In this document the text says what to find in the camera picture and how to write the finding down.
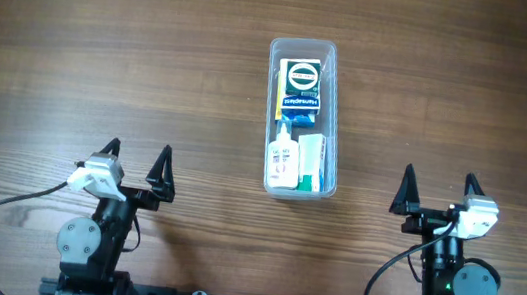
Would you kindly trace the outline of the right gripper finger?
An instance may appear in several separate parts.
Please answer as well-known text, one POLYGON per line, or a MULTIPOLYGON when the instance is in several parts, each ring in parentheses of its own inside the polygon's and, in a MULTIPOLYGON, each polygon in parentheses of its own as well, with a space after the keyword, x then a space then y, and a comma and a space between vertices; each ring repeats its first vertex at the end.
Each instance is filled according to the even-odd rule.
POLYGON ((405 168, 400 187, 389 207, 392 214, 409 215, 420 211, 420 196, 413 164, 405 168))
POLYGON ((480 186, 480 183, 478 182, 475 173, 469 173, 465 177, 465 192, 464 194, 466 196, 474 195, 474 196, 484 196, 484 191, 480 186))

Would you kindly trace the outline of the white green medicine box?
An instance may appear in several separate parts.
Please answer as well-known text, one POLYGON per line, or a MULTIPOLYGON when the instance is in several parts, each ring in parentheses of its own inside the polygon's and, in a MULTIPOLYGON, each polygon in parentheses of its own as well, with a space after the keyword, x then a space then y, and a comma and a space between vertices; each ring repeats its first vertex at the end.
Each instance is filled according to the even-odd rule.
POLYGON ((299 174, 297 189, 320 192, 324 184, 326 138, 322 134, 299 136, 299 174))

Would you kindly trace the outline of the small white spray bottle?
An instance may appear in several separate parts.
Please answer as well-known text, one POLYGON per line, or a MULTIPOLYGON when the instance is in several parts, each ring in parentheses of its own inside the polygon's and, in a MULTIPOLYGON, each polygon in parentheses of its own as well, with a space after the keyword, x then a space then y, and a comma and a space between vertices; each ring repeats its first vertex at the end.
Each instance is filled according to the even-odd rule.
POLYGON ((276 140, 267 148, 266 183, 270 188, 294 189, 299 183, 299 145, 292 136, 291 124, 277 124, 276 140))

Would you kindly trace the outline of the dark green round-logo box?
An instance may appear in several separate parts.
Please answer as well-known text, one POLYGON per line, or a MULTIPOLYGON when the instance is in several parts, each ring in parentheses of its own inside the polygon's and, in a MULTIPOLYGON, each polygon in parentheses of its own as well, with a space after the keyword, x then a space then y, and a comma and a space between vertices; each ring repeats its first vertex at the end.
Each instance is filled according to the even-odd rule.
POLYGON ((282 59, 281 79, 285 95, 313 98, 320 94, 321 61, 282 59))

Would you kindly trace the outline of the white Hansaplast box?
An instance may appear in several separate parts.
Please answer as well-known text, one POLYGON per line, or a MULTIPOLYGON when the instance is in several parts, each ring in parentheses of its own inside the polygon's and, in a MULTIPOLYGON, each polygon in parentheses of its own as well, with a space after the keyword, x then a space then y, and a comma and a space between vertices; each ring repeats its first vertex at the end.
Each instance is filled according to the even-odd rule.
POLYGON ((317 113, 322 66, 318 59, 281 59, 277 104, 282 113, 317 113))

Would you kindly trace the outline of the blue yellow VapoDrops box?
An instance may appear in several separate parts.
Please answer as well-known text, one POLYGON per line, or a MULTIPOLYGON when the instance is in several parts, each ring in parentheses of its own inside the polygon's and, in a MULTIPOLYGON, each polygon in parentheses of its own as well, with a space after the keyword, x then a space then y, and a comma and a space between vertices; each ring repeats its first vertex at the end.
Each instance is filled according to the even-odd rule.
POLYGON ((320 110, 320 95, 316 98, 285 95, 281 73, 277 74, 279 83, 277 84, 277 98, 275 120, 289 121, 298 126, 313 127, 315 118, 320 110))

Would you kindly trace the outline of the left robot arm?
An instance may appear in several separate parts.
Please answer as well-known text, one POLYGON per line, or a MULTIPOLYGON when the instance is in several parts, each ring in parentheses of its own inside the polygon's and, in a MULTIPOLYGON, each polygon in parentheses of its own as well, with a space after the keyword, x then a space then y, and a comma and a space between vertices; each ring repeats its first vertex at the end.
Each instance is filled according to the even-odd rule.
POLYGON ((124 171, 118 158, 119 139, 101 152, 79 162, 68 177, 73 191, 86 191, 98 200, 91 217, 67 221, 57 234, 60 253, 59 278, 43 280, 38 295, 140 295, 129 273, 119 271, 121 254, 131 230, 140 230, 137 211, 157 211, 162 202, 172 202, 175 182, 172 147, 161 150, 146 176, 147 189, 124 186, 124 171))

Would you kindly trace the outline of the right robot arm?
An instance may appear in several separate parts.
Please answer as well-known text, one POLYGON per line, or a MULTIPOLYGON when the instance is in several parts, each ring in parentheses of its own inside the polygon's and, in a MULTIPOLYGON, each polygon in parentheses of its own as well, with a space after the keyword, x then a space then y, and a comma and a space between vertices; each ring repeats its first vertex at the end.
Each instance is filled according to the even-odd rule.
POLYGON ((498 205, 485 195, 473 173, 467 174, 463 201, 435 210, 421 206, 413 165, 407 165, 389 212, 405 218, 402 232, 421 243, 394 256, 377 272, 381 276, 401 259, 419 252, 421 272, 414 275, 422 295, 498 295, 500 274, 478 258, 464 256, 464 243, 484 237, 495 226, 498 205))

